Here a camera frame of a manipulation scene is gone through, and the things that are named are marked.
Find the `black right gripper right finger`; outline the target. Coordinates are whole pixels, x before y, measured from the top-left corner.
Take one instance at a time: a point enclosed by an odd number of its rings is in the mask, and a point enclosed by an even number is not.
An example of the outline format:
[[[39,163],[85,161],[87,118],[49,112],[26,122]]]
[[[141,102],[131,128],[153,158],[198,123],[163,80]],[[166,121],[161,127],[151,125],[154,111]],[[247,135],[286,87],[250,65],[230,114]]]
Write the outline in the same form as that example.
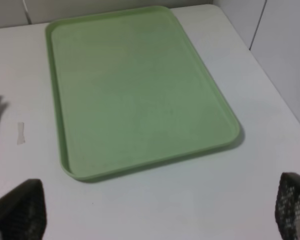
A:
[[[275,202],[275,221],[283,240],[300,240],[300,175],[283,172]]]

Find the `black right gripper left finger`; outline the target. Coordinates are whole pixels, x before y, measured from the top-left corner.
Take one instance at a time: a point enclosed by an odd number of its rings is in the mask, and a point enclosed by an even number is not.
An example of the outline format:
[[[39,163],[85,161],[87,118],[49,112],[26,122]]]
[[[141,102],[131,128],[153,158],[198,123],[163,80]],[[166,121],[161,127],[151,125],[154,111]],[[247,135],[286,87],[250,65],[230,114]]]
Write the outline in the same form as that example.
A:
[[[0,240],[41,240],[46,226],[40,179],[28,179],[0,198]]]

